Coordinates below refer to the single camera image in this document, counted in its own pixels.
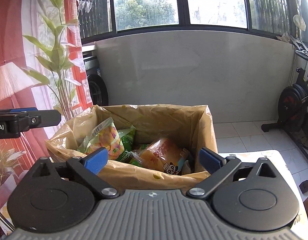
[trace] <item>exercise bike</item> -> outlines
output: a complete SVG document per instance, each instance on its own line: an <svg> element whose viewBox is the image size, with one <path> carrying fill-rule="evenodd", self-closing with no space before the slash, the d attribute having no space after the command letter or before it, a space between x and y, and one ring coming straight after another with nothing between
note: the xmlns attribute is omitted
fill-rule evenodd
<svg viewBox="0 0 308 240"><path fill-rule="evenodd" d="M290 36L296 47L295 54L308 61L308 48L299 39ZM278 121L263 124L263 132L271 129L283 129L299 147L308 160L308 79L305 80L305 69L297 68L296 83L284 88L278 100ZM302 193L308 191L308 180L300 184Z"/></svg>

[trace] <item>table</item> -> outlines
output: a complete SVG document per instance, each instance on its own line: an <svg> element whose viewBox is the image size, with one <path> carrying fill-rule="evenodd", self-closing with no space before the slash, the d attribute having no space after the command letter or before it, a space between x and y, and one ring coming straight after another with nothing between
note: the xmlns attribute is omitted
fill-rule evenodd
<svg viewBox="0 0 308 240"><path fill-rule="evenodd" d="M260 157L267 157L274 164L274 166L276 167L278 172L282 175L282 177L285 179L285 181L290 186L290 188L292 189L292 191L294 192L299 201L300 210L294 221L294 224L291 227L291 230L295 234L297 234L300 238L308 240L308 219L301 195L298 191L297 185L295 184L292 174L288 170L288 167L283 157L277 150L267 150L267 151L249 152L249 153L219 153L219 155L224 158L229 155L235 155L242 162L248 162L248 163L255 163L257 159Z"/></svg>

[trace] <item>exercise bike flywheel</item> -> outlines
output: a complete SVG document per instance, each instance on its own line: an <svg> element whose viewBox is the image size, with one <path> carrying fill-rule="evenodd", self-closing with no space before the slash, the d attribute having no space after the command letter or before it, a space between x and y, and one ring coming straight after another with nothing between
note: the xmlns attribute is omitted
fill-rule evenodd
<svg viewBox="0 0 308 240"><path fill-rule="evenodd" d="M289 132L298 132L307 115L307 106L303 103L305 91L294 84L286 87L278 100L278 118L284 123L284 129Z"/></svg>

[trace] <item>washing machine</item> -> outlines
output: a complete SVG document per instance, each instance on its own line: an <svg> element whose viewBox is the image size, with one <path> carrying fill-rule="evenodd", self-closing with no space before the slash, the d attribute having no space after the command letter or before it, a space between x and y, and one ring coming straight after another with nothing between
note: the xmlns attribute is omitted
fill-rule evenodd
<svg viewBox="0 0 308 240"><path fill-rule="evenodd" d="M107 88L100 75L97 56L93 56L92 52L89 51L83 53L83 59L93 105L108 106Z"/></svg>

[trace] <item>brown paper bag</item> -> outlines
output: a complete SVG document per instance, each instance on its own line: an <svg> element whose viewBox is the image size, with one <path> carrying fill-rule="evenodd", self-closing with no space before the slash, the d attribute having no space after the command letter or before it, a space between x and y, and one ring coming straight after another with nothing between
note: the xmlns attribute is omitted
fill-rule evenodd
<svg viewBox="0 0 308 240"><path fill-rule="evenodd" d="M135 144L149 144L161 138L172 139L180 148L195 152L202 147L217 152L212 115L208 106L122 105L93 106L66 122L46 141L54 161L72 156L85 157L76 151L83 139L99 123L112 117L117 130L136 127ZM109 160L98 176L117 189L175 189L188 190L209 176L198 163L196 173L178 176L148 170Z"/></svg>

